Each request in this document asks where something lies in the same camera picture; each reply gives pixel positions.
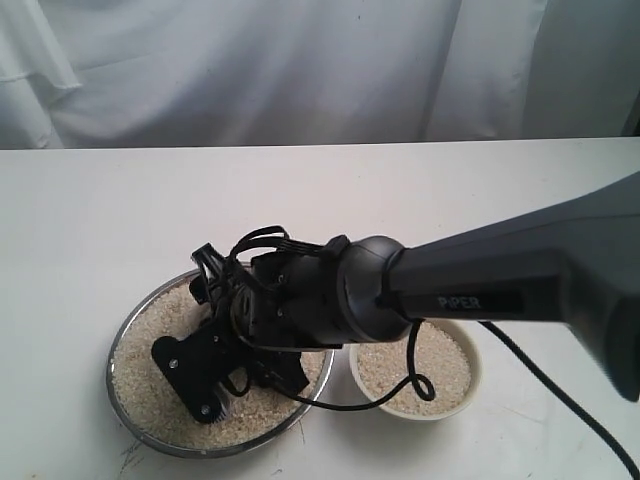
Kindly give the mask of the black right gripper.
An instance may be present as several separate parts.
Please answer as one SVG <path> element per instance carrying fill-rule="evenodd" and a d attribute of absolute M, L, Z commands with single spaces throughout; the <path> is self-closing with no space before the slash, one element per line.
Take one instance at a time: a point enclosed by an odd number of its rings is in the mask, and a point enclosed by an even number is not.
<path fill-rule="evenodd" d="M 268 317 L 269 297 L 254 287 L 252 275 L 236 258 L 225 257 L 206 244 L 192 254 L 200 274 L 189 290 L 199 304 L 207 303 L 211 315 L 201 325 L 213 324 L 228 331 L 250 350 L 245 369 L 231 374 L 233 383 L 242 387 L 247 379 L 251 386 L 281 388 L 299 394 L 309 385 L 299 353 L 268 351 L 253 345 L 253 329 Z"/>

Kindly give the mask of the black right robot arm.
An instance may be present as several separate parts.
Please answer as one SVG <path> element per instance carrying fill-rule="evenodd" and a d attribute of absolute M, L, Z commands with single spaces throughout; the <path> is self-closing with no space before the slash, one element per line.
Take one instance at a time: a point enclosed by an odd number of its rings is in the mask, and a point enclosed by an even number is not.
<path fill-rule="evenodd" d="M 415 320 L 566 324 L 625 399 L 639 398 L 639 178 L 417 247 L 324 245 L 279 226 L 227 255 L 196 250 L 189 289 L 235 337 L 277 351 L 393 342 Z"/>

